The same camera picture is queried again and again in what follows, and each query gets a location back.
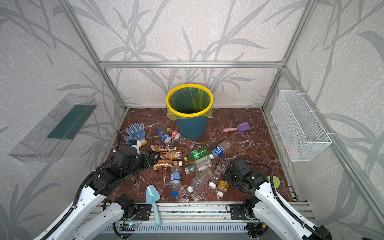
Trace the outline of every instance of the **marble floor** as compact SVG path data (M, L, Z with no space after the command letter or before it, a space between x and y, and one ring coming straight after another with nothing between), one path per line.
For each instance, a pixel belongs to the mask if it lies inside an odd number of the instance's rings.
M146 139L148 143L140 148L141 151L148 152L150 145L161 145L161 140L157 136L156 130L161 128L166 130L168 127L176 128L176 123L169 120L166 116L167 109L150 108L150 109L130 109L121 126L121 136L127 135L125 128L136 122L143 122L145 125ZM223 133L223 128L237 127L238 124L247 121L251 126L248 132L226 132ZM212 118L208 119L208 126L205 135L195 141L187 140L184 145L176 144L177 149L180 149L183 156L186 156L191 150L200 146L208 146L208 149L213 149L223 140L228 140L232 147L218 159L213 159L212 171L214 171L220 162L225 160L228 163L238 156L243 157L247 162L260 162L271 166L274 169L274 175L280 179L280 186L277 191L287 200L292 201L288 184L286 182L283 170L281 168L278 156L263 114L260 108L214 108ZM196 176L193 172L189 175L185 174L184 168L190 166L192 162L183 160L181 184L177 197L171 196L169 187L170 169L155 171L150 167L139 173L139 177L133 186L128 186L134 181L134 177L126 179L124 183L110 194L108 199L114 200L121 194L127 194L136 202L146 201L146 188L148 185L154 185L159 191L161 202L211 202L211 201L239 201L250 196L247 192L240 192L234 187L229 187L223 198L216 195L216 190L210 188L208 184L199 190L189 193L187 187L191 180ZM269 175L269 170L257 166L251 166L254 170L260 170L264 175Z

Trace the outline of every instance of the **transparent plastic bin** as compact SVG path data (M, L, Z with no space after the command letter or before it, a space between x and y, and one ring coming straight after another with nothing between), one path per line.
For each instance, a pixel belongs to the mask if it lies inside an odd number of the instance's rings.
M67 94L9 155L22 162L57 162L96 106L94 97ZM76 119L67 116L70 112ZM65 128L56 128L65 117Z
M297 90L281 90L271 115L292 162L310 161L332 143Z

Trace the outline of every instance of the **purple shovel blade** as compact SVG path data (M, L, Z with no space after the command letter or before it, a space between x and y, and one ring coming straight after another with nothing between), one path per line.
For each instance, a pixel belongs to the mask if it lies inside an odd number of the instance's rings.
M244 132L244 131L248 131L250 130L251 127L249 126L249 124L247 122L244 122L244 123L240 123L238 126L237 126L237 131L239 132Z

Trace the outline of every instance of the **green plastic bottle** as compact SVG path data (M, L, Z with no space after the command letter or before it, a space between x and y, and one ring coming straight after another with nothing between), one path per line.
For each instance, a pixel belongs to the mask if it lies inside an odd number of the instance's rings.
M198 149L190 152L188 154L188 156L184 157L184 160L185 161L196 161L199 158L208 156L209 154L210 154L210 152L208 151L208 147L202 146L202 147L199 147Z

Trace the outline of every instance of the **light blue trowel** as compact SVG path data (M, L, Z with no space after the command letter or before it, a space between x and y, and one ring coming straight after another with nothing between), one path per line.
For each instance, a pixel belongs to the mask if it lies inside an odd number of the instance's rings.
M155 186L149 185L147 187L147 204L153 205L153 213L155 215L156 226L161 225L159 209L157 208L157 204L156 204L156 201L158 201L159 199L160 199L160 194L156 190Z

